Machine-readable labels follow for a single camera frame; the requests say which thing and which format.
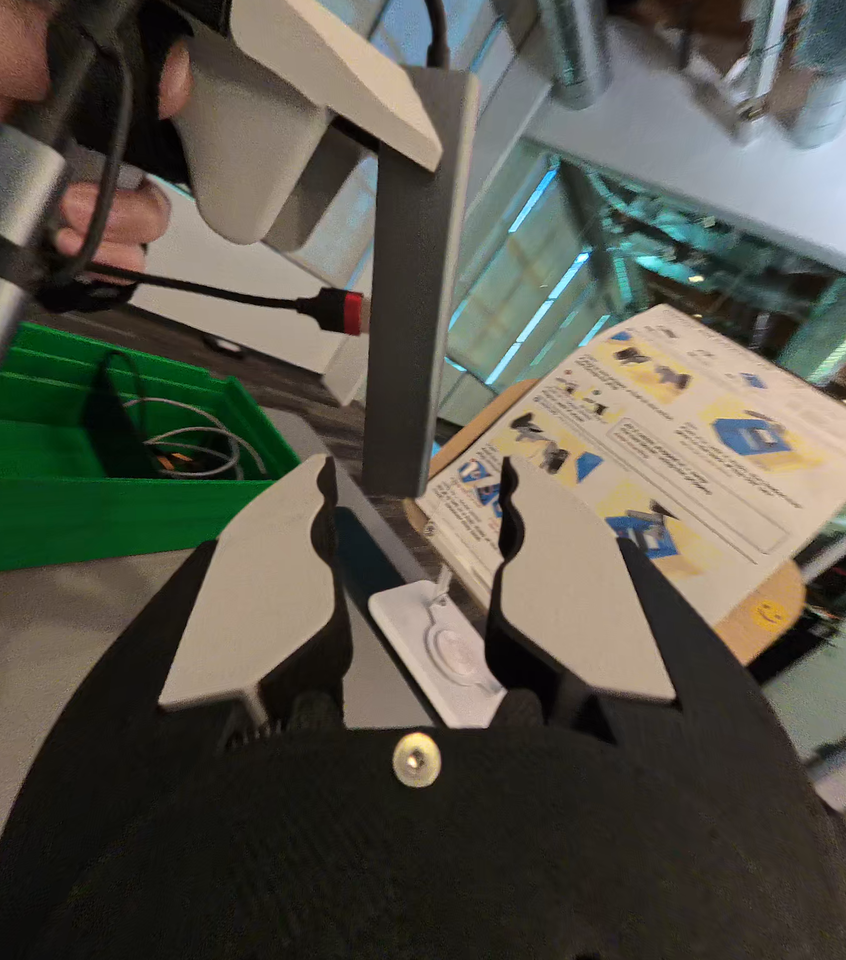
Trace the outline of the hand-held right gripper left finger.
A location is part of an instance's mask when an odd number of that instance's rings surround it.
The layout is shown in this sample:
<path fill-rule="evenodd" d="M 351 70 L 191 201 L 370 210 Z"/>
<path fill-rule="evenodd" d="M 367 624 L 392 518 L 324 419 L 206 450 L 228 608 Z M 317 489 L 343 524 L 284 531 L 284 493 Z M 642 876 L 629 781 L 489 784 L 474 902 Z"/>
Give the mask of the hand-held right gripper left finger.
<path fill-rule="evenodd" d="M 240 703 L 344 713 L 354 643 L 336 558 L 336 469 L 315 454 L 218 535 L 158 703 L 178 712 Z"/>

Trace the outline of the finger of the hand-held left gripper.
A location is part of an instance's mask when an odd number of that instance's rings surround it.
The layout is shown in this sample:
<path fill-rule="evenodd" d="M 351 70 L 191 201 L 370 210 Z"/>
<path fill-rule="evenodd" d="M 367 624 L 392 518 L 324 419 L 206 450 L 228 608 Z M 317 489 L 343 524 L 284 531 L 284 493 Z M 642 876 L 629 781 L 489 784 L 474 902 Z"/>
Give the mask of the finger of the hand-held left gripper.
<path fill-rule="evenodd" d="M 175 6 L 193 30 L 192 82 L 172 124 L 190 192 L 219 236 L 264 239 L 337 116 L 437 169 L 442 143 L 405 69 L 319 2 L 231 2 L 217 29 Z"/>
<path fill-rule="evenodd" d="M 375 158 L 380 140 L 341 115 L 334 115 L 273 226 L 265 245 L 294 254 L 309 241 L 360 162 Z"/>

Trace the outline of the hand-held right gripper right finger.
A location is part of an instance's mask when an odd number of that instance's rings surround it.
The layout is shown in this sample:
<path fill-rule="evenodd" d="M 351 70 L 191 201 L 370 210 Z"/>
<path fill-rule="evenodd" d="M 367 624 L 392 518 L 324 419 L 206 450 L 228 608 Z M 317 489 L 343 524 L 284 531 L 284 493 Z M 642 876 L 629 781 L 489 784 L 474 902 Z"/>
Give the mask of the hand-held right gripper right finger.
<path fill-rule="evenodd" d="M 488 666 L 554 704 L 566 682 L 671 705 L 676 690 L 611 528 L 525 458 L 504 459 Z"/>

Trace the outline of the dark grey usb hub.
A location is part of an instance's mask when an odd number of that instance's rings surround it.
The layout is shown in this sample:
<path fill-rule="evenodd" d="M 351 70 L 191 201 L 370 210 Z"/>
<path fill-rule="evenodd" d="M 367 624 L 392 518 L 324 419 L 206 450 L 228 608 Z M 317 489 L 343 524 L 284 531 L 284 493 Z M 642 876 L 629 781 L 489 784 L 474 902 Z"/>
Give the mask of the dark grey usb hub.
<path fill-rule="evenodd" d="M 361 479 L 396 498 L 428 484 L 479 102 L 471 73 L 408 73 L 443 153 L 429 172 L 379 151 Z"/>

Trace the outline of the green plastic bin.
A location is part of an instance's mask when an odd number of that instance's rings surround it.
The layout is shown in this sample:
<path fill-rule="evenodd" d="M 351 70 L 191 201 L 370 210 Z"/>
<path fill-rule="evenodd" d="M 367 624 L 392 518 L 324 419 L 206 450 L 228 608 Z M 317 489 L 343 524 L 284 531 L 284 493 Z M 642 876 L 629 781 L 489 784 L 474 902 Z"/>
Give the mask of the green plastic bin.
<path fill-rule="evenodd" d="M 236 378 L 25 322 L 0 367 L 0 572 L 199 546 L 300 462 Z"/>

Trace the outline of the white stand base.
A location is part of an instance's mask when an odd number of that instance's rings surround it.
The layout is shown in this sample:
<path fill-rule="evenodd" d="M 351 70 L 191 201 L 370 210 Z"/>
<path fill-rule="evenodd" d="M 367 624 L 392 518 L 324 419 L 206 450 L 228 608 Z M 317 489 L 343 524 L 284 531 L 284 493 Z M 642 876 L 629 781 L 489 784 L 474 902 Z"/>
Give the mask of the white stand base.
<path fill-rule="evenodd" d="M 485 729 L 505 690 L 485 642 L 440 582 L 421 580 L 373 594 L 369 614 L 445 726 Z"/>

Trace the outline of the instruction sheet on wooden stand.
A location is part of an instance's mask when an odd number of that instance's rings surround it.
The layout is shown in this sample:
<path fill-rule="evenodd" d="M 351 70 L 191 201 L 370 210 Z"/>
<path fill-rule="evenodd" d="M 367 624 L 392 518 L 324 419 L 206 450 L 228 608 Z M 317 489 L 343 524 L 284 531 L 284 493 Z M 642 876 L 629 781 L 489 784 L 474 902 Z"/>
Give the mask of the instruction sheet on wooden stand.
<path fill-rule="evenodd" d="M 432 457 L 429 478 L 440 474 L 469 448 L 478 444 L 496 422 L 536 390 L 537 382 L 536 379 L 520 381 L 493 399 Z M 477 617 L 485 618 L 489 604 L 486 585 L 467 570 L 461 560 L 449 553 L 449 548 L 435 533 L 434 517 L 427 515 L 414 498 L 405 498 L 403 509 L 412 528 L 429 541 L 431 551 L 453 571 L 454 578 L 461 583 L 462 589 L 475 605 Z M 714 630 L 738 661 L 750 666 L 793 626 L 803 611 L 805 601 L 806 587 L 802 572 L 795 560 L 789 559 L 735 606 Z"/>

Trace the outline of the printed instruction sheet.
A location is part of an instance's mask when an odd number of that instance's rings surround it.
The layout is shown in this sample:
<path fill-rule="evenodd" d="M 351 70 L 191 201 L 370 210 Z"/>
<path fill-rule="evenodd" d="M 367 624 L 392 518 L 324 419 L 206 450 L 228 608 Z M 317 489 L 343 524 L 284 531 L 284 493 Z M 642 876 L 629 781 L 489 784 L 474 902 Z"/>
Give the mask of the printed instruction sheet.
<path fill-rule="evenodd" d="M 600 333 L 490 413 L 416 500 L 483 600 L 507 457 L 630 539 L 716 626 L 846 505 L 846 405 L 669 306 Z"/>

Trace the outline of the silver spiral duct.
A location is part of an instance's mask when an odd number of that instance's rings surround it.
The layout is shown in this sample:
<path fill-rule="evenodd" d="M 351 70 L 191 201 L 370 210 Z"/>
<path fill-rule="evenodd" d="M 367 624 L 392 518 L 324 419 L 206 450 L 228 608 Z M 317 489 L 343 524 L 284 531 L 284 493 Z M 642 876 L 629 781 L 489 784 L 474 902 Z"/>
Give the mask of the silver spiral duct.
<path fill-rule="evenodd" d="M 612 81 L 606 1 L 539 1 L 554 96 L 567 109 L 593 106 Z"/>
<path fill-rule="evenodd" d="M 846 125 L 846 1 L 807 2 L 794 55 L 812 82 L 792 138 L 811 150 L 832 142 Z"/>

